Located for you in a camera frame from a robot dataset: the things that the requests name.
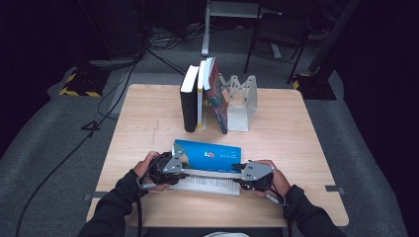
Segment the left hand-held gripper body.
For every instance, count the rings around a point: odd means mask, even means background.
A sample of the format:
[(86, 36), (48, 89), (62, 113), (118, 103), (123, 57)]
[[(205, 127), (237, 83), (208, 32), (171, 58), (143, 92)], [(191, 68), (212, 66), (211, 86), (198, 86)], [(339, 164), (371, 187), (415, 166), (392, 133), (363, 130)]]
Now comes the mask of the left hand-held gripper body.
[(149, 176), (156, 185), (176, 185), (181, 179), (185, 179), (184, 163), (182, 154), (164, 152), (155, 157), (149, 165)]

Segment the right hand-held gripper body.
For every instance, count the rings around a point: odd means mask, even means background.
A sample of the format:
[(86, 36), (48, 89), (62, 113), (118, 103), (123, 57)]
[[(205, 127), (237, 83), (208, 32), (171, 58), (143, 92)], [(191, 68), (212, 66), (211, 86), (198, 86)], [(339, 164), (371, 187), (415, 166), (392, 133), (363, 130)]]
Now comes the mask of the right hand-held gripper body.
[(273, 168), (254, 161), (248, 161), (241, 177), (236, 180), (245, 191), (265, 192), (273, 184)]

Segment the blue book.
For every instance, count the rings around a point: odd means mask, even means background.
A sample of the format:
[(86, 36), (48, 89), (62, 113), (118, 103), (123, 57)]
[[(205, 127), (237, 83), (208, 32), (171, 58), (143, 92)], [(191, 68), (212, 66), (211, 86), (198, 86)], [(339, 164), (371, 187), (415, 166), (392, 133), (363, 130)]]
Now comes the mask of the blue book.
[(241, 163), (241, 148), (213, 143), (176, 139), (173, 150), (184, 150), (190, 164), (184, 165), (185, 179), (172, 190), (238, 197), (240, 187), (234, 179), (241, 177), (232, 164)]

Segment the black book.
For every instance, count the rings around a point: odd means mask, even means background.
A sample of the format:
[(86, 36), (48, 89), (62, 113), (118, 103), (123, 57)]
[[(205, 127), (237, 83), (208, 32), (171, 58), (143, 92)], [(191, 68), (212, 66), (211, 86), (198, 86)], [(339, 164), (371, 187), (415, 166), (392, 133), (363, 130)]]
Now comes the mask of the black book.
[(194, 132), (198, 123), (198, 73), (199, 67), (190, 65), (180, 87), (184, 129)]

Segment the expandable metal bookend rack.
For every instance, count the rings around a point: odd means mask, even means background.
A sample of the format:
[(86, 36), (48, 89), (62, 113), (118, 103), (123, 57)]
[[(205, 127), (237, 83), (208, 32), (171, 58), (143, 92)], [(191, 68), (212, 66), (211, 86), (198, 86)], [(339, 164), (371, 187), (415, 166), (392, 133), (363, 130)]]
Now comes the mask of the expandable metal bookend rack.
[(229, 131), (248, 131), (253, 115), (257, 111), (257, 80), (250, 75), (240, 82), (236, 75), (224, 79), (219, 75), (223, 95), (228, 102), (227, 127)]

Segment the yellow book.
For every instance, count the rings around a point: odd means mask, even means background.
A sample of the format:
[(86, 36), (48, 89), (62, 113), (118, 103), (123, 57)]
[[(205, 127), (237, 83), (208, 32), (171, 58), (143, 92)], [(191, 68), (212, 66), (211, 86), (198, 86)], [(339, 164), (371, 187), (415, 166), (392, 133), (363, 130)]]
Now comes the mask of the yellow book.
[(202, 60), (199, 67), (198, 73), (198, 115), (197, 115), (197, 129), (204, 130), (205, 125), (205, 94), (204, 94), (204, 79), (205, 79), (205, 69), (206, 69), (206, 60)]

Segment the red illustrated book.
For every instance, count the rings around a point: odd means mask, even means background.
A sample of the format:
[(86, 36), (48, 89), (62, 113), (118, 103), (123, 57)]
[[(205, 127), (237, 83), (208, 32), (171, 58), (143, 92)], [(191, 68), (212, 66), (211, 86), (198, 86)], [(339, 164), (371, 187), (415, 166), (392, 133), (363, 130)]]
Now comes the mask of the red illustrated book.
[(204, 72), (204, 90), (207, 94), (209, 104), (213, 109), (221, 132), (223, 134), (227, 134), (228, 102), (225, 100), (222, 93), (222, 84), (214, 57), (208, 57), (206, 59)]

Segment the person's left hand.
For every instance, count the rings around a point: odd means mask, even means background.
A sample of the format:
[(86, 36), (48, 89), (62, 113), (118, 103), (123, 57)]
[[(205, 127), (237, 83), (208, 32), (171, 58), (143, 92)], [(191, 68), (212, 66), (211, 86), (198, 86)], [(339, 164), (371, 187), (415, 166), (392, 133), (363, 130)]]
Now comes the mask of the person's left hand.
[[(155, 158), (155, 157), (157, 157), (157, 156), (159, 156), (159, 153), (158, 152), (156, 152), (156, 151), (150, 151), (147, 155), (146, 155), (146, 157), (145, 157), (145, 159), (144, 160), (142, 160), (142, 161), (139, 161), (134, 167), (133, 167), (133, 170), (135, 171), (135, 173), (140, 177), (140, 178), (142, 178), (143, 179), (143, 182), (145, 183), (145, 184), (152, 184), (152, 180), (148, 177), (148, 176), (145, 176), (145, 173), (146, 173), (146, 171), (147, 171), (147, 169), (148, 169), (148, 166), (149, 166), (149, 164), (150, 164), (150, 162)], [(162, 184), (162, 185), (158, 185), (158, 186), (154, 186), (154, 187), (152, 187), (152, 188), (149, 188), (148, 190), (150, 191), (150, 192), (152, 192), (152, 191), (156, 191), (156, 192), (163, 192), (163, 191), (165, 191), (166, 189), (168, 189), (169, 188), (169, 186), (167, 185), (167, 184)]]

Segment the person's right hand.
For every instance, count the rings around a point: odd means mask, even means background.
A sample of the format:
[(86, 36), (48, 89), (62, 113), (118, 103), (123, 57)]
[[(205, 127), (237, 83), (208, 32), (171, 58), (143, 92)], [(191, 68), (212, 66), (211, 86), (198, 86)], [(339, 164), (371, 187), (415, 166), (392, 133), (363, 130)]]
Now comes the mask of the person's right hand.
[(284, 197), (291, 188), (290, 183), (288, 182), (285, 175), (276, 167), (276, 165), (271, 160), (258, 160), (258, 163), (271, 166), (273, 168), (273, 184), (271, 188), (265, 192), (253, 191), (253, 194), (258, 198), (265, 198), (266, 194), (273, 196), (274, 198), (279, 198), (279, 196)]

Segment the white object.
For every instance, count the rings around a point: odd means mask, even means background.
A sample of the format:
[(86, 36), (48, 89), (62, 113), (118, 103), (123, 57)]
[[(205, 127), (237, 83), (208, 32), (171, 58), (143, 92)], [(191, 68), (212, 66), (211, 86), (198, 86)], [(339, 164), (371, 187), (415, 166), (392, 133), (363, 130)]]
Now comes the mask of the white object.
[(204, 237), (250, 237), (249, 235), (241, 232), (212, 232)]

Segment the black yellow striped base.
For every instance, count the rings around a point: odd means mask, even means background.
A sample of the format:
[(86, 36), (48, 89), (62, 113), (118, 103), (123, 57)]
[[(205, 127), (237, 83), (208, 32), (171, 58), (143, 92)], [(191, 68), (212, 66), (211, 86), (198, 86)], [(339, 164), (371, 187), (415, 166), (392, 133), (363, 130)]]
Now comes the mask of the black yellow striped base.
[(109, 71), (100, 72), (98, 75), (89, 75), (78, 69), (74, 69), (67, 77), (59, 94), (100, 98), (103, 96), (103, 91), (109, 76)]
[(329, 82), (319, 79), (316, 75), (296, 74), (293, 77), (293, 87), (305, 100), (337, 100)]

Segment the white desk stand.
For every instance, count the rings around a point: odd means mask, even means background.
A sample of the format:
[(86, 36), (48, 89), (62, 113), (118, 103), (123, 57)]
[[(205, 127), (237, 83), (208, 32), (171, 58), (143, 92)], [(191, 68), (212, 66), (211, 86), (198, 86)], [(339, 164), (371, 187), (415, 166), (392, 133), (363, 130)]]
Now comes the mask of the white desk stand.
[(210, 52), (210, 18), (250, 18), (257, 17), (258, 3), (256, 0), (207, 0), (205, 9), (205, 33), (201, 56), (208, 56)]

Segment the black chair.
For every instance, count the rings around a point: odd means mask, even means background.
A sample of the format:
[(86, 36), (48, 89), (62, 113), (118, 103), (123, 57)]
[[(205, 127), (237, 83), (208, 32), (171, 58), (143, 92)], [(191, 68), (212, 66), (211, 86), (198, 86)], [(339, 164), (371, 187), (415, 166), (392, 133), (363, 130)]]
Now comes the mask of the black chair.
[(284, 60), (284, 63), (288, 63), (293, 66), (287, 81), (287, 83), (290, 84), (308, 40), (308, 35), (309, 22), (305, 16), (293, 16), (290, 14), (279, 15), (274, 13), (262, 14), (256, 21), (251, 37), (244, 66), (244, 73), (247, 73), (250, 56), (256, 47), (257, 41), (293, 48), (294, 53), (291, 58), (289, 60)]

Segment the dark cabinet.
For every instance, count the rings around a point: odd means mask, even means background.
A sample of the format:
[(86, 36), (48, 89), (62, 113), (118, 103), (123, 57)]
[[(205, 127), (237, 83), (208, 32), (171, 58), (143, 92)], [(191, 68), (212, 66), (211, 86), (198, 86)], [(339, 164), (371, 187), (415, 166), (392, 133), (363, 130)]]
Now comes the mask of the dark cabinet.
[(135, 59), (144, 54), (142, 22), (135, 0), (86, 0), (109, 59)]

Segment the grey slanted post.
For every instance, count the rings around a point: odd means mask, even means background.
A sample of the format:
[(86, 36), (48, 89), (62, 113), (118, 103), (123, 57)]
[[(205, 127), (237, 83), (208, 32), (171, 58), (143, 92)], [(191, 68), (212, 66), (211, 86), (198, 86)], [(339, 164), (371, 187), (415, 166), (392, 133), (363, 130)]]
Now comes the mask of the grey slanted post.
[(347, 3), (340, 13), (329, 34), (326, 36), (322, 46), (310, 62), (308, 71), (317, 73), (326, 66), (326, 59), (331, 56), (332, 49), (336, 45), (338, 38), (350, 21), (361, 0), (347, 0)]

